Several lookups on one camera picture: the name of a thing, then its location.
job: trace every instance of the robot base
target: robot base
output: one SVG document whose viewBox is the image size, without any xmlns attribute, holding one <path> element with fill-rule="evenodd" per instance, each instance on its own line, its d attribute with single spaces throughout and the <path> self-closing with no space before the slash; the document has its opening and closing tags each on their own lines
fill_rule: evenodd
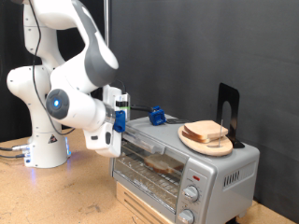
<svg viewBox="0 0 299 224">
<path fill-rule="evenodd" d="M 68 158 L 67 138 L 57 133 L 34 133 L 28 145 L 30 157 L 25 166 L 52 168 L 64 164 Z"/>
</svg>

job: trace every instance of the metal rod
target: metal rod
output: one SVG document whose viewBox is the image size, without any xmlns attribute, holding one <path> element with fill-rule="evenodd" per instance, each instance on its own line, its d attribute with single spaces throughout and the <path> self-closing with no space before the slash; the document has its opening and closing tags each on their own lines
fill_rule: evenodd
<svg viewBox="0 0 299 224">
<path fill-rule="evenodd" d="M 223 119 L 221 120 L 221 133 L 222 133 L 222 125 L 223 125 Z M 221 147 L 221 133 L 219 136 L 219 147 Z"/>
</svg>

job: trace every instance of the bread slice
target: bread slice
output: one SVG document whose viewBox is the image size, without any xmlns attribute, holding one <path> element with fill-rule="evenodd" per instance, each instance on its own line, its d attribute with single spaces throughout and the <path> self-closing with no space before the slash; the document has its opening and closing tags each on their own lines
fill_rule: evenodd
<svg viewBox="0 0 299 224">
<path fill-rule="evenodd" d="M 172 174 L 175 170 L 181 170 L 184 168 L 184 164 L 177 161 L 165 154 L 152 154 L 144 158 L 144 163 L 158 174 Z"/>
<path fill-rule="evenodd" d="M 211 142 L 211 141 L 214 141 L 214 140 L 216 140 L 216 139 L 219 139 L 219 137 L 218 137 L 218 138 L 199 139 L 199 138 L 197 138 L 196 136 L 187 133 L 185 130 L 182 131 L 182 135 L 183 135 L 184 137 L 186 137 L 186 138 L 189 138 L 190 140 L 193 140 L 193 141 L 195 141 L 195 142 L 199 142 L 199 143 L 209 143 L 209 142 Z"/>
<path fill-rule="evenodd" d="M 186 123 L 184 125 L 184 130 L 189 135 L 200 140 L 219 138 L 228 133 L 226 128 L 222 127 L 221 129 L 221 126 L 213 120 L 201 120 L 194 123 Z"/>
</svg>

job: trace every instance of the toaster oven window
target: toaster oven window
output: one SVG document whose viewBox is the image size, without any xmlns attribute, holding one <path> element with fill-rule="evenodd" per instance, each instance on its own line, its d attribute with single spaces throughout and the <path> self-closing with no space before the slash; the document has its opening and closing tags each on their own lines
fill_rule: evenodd
<svg viewBox="0 0 299 224">
<path fill-rule="evenodd" d="M 175 213 L 178 191 L 187 158 L 166 149 L 151 154 L 130 142 L 121 144 L 114 171 Z"/>
</svg>

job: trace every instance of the toaster oven handle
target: toaster oven handle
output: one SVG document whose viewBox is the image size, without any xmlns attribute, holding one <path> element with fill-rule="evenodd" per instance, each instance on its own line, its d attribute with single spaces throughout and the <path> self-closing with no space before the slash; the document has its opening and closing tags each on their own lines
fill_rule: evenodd
<svg viewBox="0 0 299 224">
<path fill-rule="evenodd" d="M 138 137 L 136 137 L 134 134 L 131 134 L 131 133 L 123 133 L 122 138 L 133 143 L 134 145 L 136 145 L 138 147 L 145 149 L 146 151 L 150 152 L 151 154 L 155 154 L 155 153 L 159 153 L 161 155 L 164 154 L 164 151 L 165 151 L 164 146 L 160 146 L 158 143 L 154 143 L 150 139 L 141 137 L 140 135 L 138 135 Z"/>
</svg>

